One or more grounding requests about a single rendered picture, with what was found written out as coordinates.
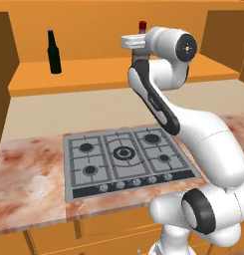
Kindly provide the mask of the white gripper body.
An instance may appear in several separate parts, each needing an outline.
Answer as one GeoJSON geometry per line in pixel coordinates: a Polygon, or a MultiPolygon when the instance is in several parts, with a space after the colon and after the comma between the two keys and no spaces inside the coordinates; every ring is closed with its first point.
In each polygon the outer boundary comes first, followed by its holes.
{"type": "Polygon", "coordinates": [[[143,49],[145,46],[145,35],[134,34],[121,36],[121,46],[126,49],[143,49]]]}

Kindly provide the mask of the brown cabinet door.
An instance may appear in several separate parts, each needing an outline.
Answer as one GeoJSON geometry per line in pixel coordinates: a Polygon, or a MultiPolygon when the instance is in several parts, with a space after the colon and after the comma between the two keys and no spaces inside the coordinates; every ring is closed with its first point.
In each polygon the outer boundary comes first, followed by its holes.
{"type": "Polygon", "coordinates": [[[200,53],[239,72],[244,60],[244,10],[209,11],[200,53]]]}
{"type": "Polygon", "coordinates": [[[19,66],[12,26],[7,12],[0,12],[0,140],[10,104],[8,86],[19,66]]]}

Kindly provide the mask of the dark green beer bottle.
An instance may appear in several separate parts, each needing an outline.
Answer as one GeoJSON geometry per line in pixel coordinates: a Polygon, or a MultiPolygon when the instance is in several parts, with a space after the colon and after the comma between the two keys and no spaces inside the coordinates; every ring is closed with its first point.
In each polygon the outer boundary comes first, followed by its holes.
{"type": "Polygon", "coordinates": [[[61,60],[59,48],[56,45],[54,32],[52,30],[48,31],[48,57],[50,70],[52,74],[61,74],[61,60]]]}

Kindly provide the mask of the grey gas hob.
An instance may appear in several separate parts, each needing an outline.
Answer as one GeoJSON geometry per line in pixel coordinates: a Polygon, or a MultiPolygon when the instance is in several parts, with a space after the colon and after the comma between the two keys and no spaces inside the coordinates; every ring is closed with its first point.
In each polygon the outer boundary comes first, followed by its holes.
{"type": "Polygon", "coordinates": [[[68,202],[200,176],[174,138],[159,126],[67,134],[63,145],[68,202]],[[172,180],[163,178],[167,173],[172,180]],[[156,183],[148,182],[150,176],[156,183]],[[137,178],[141,184],[133,186],[137,178]],[[124,189],[116,188],[119,181],[124,189]],[[100,192],[102,184],[108,191],[100,192]]]}

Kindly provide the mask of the orange drawer front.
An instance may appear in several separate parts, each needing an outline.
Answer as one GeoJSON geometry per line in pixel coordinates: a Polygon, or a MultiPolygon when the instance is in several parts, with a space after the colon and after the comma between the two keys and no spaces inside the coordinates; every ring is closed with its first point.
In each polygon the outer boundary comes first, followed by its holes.
{"type": "Polygon", "coordinates": [[[29,231],[37,255],[145,255],[159,234],[160,228],[154,225],[80,238],[74,227],[53,226],[29,231]]]}
{"type": "Polygon", "coordinates": [[[113,213],[84,217],[74,221],[74,228],[78,238],[117,234],[129,230],[136,230],[153,225],[148,208],[117,211],[113,213]]]}

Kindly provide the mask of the open orange wall cabinet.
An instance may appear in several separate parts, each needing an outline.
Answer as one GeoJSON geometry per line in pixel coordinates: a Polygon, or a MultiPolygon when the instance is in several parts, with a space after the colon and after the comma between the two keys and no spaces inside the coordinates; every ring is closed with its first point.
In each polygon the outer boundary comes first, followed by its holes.
{"type": "Polygon", "coordinates": [[[189,82],[238,78],[239,72],[200,53],[207,14],[244,10],[244,0],[0,0],[9,14],[19,66],[8,86],[13,97],[124,88],[130,51],[123,35],[138,23],[180,28],[197,41],[189,82]],[[54,32],[62,73],[52,74],[48,31],[54,32]]]}

